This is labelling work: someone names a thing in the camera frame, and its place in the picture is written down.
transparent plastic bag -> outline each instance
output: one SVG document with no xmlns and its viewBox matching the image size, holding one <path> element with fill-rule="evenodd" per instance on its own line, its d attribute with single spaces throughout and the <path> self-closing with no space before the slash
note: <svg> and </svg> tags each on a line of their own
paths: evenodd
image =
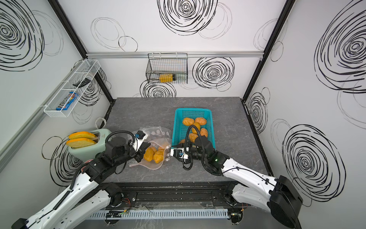
<svg viewBox="0 0 366 229">
<path fill-rule="evenodd" d="M 170 147 L 172 146 L 172 136 L 171 136 L 171 130 L 161 127 L 161 126 L 146 126 L 146 127 L 140 127 L 139 130 L 144 131 L 145 133 L 149 134 L 148 138 L 144 142 L 151 143 L 150 147 L 155 147 L 156 149 L 159 149 L 159 147 L 164 148 L 164 159 L 160 163 L 155 163 L 154 160 L 148 162 L 145 159 L 142 159 L 141 162 L 136 163 L 135 160 L 130 160 L 129 167 L 133 167 L 136 165 L 142 165 L 149 169 L 158 169 L 163 165 L 163 162 L 166 160 L 169 160 L 169 151 Z"/>
</svg>

wire basket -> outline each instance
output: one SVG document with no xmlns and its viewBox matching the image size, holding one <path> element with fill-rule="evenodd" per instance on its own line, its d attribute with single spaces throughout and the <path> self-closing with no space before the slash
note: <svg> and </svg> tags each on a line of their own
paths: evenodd
<svg viewBox="0 0 366 229">
<path fill-rule="evenodd" d="M 187 53 L 149 53 L 146 68 L 148 83 L 188 83 Z"/>
<path fill-rule="evenodd" d="M 46 105 L 44 112 L 50 117 L 68 117 L 99 69 L 100 64 L 98 60 L 83 60 L 82 64 L 65 81 L 62 88 Z M 64 105 L 69 102 L 69 107 L 65 108 Z"/>
<path fill-rule="evenodd" d="M 186 138 L 188 126 L 183 125 L 183 119 L 196 119 L 198 117 L 204 117 L 207 120 L 206 125 L 201 126 L 201 128 L 205 128 L 207 130 L 207 138 L 212 143 L 212 146 L 215 148 L 215 134 L 213 131 L 212 111 L 204 108 L 178 108 L 175 110 L 172 145 L 178 145 L 178 143 L 182 139 Z"/>
</svg>

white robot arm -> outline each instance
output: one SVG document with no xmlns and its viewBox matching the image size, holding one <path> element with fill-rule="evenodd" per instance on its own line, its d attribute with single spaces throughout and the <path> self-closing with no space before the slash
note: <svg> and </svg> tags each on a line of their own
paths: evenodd
<svg viewBox="0 0 366 229">
<path fill-rule="evenodd" d="M 114 183 L 108 183 L 93 197 L 74 207 L 86 194 L 114 173 L 118 165 L 125 163 L 126 166 L 126 162 L 132 158 L 141 161 L 145 150 L 150 146 L 149 143 L 143 142 L 147 138 L 143 132 L 138 132 L 134 136 L 136 140 L 128 144 L 121 137 L 115 137 L 108 142 L 110 136 L 106 138 L 106 151 L 87 165 L 78 168 L 74 176 L 75 182 L 29 219 L 16 221 L 12 229 L 72 229 L 101 208 L 121 203 L 123 194 L 120 188 Z M 173 146 L 171 156 L 183 164 L 192 163 L 193 159 L 201 160 L 207 172 L 237 181 L 232 187 L 228 187 L 232 199 L 270 211 L 273 217 L 285 226 L 301 228 L 297 217 L 302 198 L 287 178 L 280 176 L 277 179 L 258 173 L 216 151 L 206 137 L 199 136 L 197 139 L 196 146 L 192 143 L 189 147 L 187 144 L 181 147 Z"/>
</svg>

white wire basket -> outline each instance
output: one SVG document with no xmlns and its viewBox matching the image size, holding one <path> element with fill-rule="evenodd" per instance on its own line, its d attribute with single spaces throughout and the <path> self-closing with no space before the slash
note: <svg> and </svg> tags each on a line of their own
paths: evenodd
<svg viewBox="0 0 366 229">
<path fill-rule="evenodd" d="M 98 60 L 83 60 L 82 64 L 65 81 L 62 88 L 56 93 L 48 105 L 46 105 L 43 111 L 50 117 L 68 117 L 99 69 L 100 64 Z M 89 80 L 90 82 L 83 86 L 84 80 Z M 61 103 L 67 104 L 73 96 L 75 96 L 75 101 L 73 101 L 68 108 L 65 108 L 64 106 L 60 107 Z"/>
</svg>

teal plastic basket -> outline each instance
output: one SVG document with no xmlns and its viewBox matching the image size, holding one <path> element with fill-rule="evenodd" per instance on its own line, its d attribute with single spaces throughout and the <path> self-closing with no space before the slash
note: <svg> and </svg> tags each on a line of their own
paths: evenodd
<svg viewBox="0 0 366 229">
<path fill-rule="evenodd" d="M 204 117 L 207 120 L 206 125 L 201 126 L 208 131 L 208 140 L 215 147 L 215 135 L 213 133 L 212 112 L 203 108 L 178 108 L 175 110 L 174 129 L 173 129 L 173 145 L 177 145 L 182 139 L 186 138 L 188 126 L 183 125 L 184 118 L 196 119 Z"/>
</svg>

